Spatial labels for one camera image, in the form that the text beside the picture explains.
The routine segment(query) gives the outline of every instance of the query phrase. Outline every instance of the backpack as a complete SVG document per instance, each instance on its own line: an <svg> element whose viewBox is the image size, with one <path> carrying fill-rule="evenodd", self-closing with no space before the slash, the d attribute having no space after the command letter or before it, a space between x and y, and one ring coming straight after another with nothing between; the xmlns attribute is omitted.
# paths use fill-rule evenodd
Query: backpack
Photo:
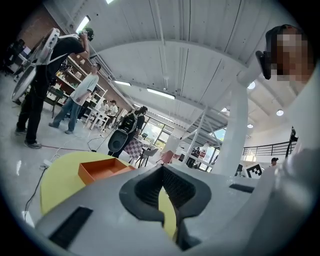
<svg viewBox="0 0 320 256"><path fill-rule="evenodd" d="M143 116L143 114L140 113L136 115L135 112L128 113L123 117L119 129L124 130L127 134L132 133L137 127L138 117L140 116Z"/></svg>

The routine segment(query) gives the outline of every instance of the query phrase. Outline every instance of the jeans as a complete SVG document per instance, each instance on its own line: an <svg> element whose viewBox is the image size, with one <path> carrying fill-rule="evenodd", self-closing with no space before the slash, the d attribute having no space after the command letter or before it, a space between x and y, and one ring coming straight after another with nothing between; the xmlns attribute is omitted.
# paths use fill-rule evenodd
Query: jeans
<svg viewBox="0 0 320 256"><path fill-rule="evenodd" d="M45 72L46 70L41 68L37 71L35 78L31 82L30 92L25 96L24 103L21 106L21 112L16 124L17 129L22 131L26 128L26 122L29 119L25 140L30 144L36 142L41 112L47 97L49 83Z"/></svg>
<svg viewBox="0 0 320 256"><path fill-rule="evenodd" d="M77 103L75 103L71 97L69 97L65 104L62 106L61 111L59 112L59 114L56 115L56 117L53 120L53 125L55 127L59 127L59 124L61 122L61 120L65 117L65 115L71 111L70 113L70 121L68 124L68 130L70 132L73 132L76 126L76 122L77 122L77 116L79 114L79 111L81 109L81 106Z"/></svg>

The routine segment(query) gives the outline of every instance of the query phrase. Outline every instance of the white wall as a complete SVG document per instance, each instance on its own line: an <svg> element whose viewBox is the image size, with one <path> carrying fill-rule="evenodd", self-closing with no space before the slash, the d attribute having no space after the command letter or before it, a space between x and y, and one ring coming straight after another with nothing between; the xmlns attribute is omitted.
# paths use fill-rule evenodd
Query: white wall
<svg viewBox="0 0 320 256"><path fill-rule="evenodd" d="M282 142L288 142L291 134L292 125L289 122L284 122L277 127L272 129L253 132L250 135L250 138L245 140L245 147L255 147L255 146L263 146L270 145ZM285 160L285 155L258 155L258 156L245 156L241 157L243 161L252 161L259 163L271 163L271 159L279 158L278 163L281 163Z"/></svg>

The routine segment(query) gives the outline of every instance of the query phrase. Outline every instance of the brick wall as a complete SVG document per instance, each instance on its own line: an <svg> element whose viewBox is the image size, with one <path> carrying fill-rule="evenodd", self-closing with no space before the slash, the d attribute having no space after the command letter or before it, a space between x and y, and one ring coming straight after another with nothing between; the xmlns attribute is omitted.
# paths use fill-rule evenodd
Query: brick wall
<svg viewBox="0 0 320 256"><path fill-rule="evenodd" d="M19 39L23 39L25 41L25 45L28 46L30 49L34 47L34 45L43 37L45 36L48 31L52 28L60 29L59 25L55 22L52 18L50 13L47 9L41 4L25 21L22 25L21 32L18 35ZM88 60L85 61L84 65L80 64L80 60L77 59L74 54L71 57L86 71L90 72L90 63ZM99 75L99 85L107 89L107 93L105 98L108 101L116 100L116 104L119 107L119 111L122 109L126 109L130 111L129 105L122 99L120 95L118 95L115 90L109 85L109 83Z"/></svg>

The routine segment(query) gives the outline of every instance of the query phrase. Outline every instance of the ceiling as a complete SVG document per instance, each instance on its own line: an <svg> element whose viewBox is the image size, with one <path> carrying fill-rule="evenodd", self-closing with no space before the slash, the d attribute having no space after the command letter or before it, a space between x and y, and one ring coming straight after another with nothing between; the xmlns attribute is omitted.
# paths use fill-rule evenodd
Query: ceiling
<svg viewBox="0 0 320 256"><path fill-rule="evenodd" d="M145 105L177 126L189 128L207 106L218 130L228 123L230 84L257 65L269 29L292 18L270 0L55 0L46 4L57 23L71 31L88 15L98 55L130 103ZM260 75L248 91L248 123L257 127L285 110L297 90ZM154 88L175 100L150 93Z"/></svg>

